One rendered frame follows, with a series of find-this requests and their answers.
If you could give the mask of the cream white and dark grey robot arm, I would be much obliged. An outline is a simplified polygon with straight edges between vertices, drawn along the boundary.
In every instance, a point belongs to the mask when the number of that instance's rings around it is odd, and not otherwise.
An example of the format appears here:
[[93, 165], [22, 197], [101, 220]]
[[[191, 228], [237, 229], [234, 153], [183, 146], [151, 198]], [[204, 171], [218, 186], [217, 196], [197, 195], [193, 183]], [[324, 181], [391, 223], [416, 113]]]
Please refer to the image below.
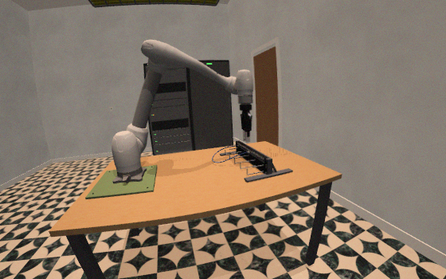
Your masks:
[[195, 70], [222, 84], [225, 90], [238, 95], [238, 104], [252, 104], [253, 78], [249, 70], [238, 71], [237, 80], [236, 77], [223, 77], [175, 47], [156, 40], [145, 40], [141, 51], [148, 57], [148, 71], [132, 124], [127, 126], [126, 131], [116, 133], [111, 142], [112, 155], [117, 170], [117, 176], [112, 180], [113, 183], [127, 184], [143, 180], [147, 169], [141, 167], [140, 158], [147, 145], [145, 144], [148, 137], [147, 121], [161, 77], [166, 73], [170, 64]]

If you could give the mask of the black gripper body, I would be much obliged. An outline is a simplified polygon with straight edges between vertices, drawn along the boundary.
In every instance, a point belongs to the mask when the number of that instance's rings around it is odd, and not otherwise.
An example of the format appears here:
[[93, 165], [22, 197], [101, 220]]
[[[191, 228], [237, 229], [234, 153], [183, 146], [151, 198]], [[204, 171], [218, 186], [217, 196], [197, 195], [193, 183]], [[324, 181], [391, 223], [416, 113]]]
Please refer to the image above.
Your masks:
[[251, 104], [240, 104], [240, 110], [245, 114], [245, 119], [248, 119], [248, 112], [250, 114], [250, 110], [252, 110]]

